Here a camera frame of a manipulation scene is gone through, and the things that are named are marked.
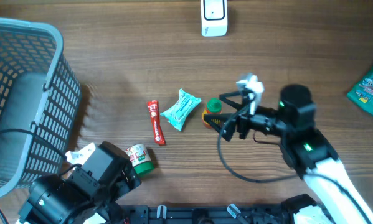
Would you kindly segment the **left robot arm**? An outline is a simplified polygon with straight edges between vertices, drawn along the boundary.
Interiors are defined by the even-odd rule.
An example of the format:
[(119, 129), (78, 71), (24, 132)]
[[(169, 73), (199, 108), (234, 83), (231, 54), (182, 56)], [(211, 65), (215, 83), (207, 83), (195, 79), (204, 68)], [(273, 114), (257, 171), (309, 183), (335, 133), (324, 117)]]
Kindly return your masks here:
[(38, 178), (19, 210), (20, 223), (84, 223), (99, 214), (105, 223), (124, 223), (116, 201), (141, 185), (128, 155), (107, 141), (71, 175)]

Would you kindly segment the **teal tissue packet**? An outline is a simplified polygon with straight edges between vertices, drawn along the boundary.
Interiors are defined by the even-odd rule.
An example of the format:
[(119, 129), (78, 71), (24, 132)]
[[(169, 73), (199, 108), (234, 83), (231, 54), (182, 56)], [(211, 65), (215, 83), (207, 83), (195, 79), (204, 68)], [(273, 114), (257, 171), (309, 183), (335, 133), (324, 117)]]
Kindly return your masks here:
[(192, 110), (201, 102), (200, 98), (185, 92), (182, 88), (179, 90), (179, 99), (169, 109), (161, 113), (168, 122), (178, 131), (182, 131), (186, 118)]

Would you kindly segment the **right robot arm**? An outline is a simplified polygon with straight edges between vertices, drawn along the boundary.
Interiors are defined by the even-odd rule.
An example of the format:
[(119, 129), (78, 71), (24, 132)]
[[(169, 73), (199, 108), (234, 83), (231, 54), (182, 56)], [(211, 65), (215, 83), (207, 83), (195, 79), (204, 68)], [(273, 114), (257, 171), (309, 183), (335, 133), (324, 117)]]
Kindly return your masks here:
[(230, 141), (233, 133), (246, 138), (250, 130), (278, 136), (283, 159), (319, 197), (335, 223), (373, 223), (373, 211), (351, 182), (338, 153), (316, 127), (316, 105), (303, 85), (285, 86), (278, 108), (258, 105), (258, 93), (243, 87), (220, 100), (237, 109), (233, 114), (207, 114), (207, 122)]

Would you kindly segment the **green lid jar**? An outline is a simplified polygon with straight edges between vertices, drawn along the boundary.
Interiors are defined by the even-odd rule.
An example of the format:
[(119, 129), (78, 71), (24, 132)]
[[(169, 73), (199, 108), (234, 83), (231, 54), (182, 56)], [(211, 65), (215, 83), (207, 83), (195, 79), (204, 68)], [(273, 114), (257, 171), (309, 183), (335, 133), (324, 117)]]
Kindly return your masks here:
[(139, 177), (154, 170), (154, 165), (144, 144), (136, 144), (125, 150)]

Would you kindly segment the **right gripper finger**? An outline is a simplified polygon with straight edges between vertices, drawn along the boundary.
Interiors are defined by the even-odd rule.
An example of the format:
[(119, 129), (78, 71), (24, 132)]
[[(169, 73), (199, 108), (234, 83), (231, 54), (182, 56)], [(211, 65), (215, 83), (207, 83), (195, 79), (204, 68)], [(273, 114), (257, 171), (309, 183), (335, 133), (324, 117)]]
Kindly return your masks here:
[[(236, 101), (233, 101), (232, 98), (235, 97), (241, 97), (241, 102), (237, 103)], [(239, 91), (233, 91), (229, 93), (223, 93), (219, 95), (219, 100), (225, 103), (226, 105), (229, 105), (236, 110), (240, 110), (245, 105), (244, 96)]]
[(233, 114), (205, 114), (204, 121), (226, 141), (230, 141), (235, 132), (236, 118)]

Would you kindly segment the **red sachet stick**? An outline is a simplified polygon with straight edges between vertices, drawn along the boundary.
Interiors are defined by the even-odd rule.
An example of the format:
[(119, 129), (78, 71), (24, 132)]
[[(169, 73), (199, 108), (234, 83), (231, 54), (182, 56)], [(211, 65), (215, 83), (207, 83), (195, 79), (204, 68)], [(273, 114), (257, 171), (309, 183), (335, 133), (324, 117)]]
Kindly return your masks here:
[(148, 101), (147, 107), (149, 111), (149, 116), (151, 118), (151, 125), (153, 128), (153, 139), (157, 145), (164, 146), (166, 142), (160, 126), (158, 101)]

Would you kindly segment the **green cap sauce bottle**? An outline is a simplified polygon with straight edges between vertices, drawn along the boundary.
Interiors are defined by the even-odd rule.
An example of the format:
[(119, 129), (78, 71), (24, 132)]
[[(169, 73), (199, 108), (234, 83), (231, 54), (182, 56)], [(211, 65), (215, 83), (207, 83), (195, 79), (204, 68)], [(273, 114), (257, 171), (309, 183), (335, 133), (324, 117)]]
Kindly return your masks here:
[(203, 125), (208, 128), (212, 129), (212, 127), (204, 120), (204, 116), (207, 114), (221, 114), (222, 113), (222, 103), (218, 98), (211, 98), (202, 112), (202, 122)]

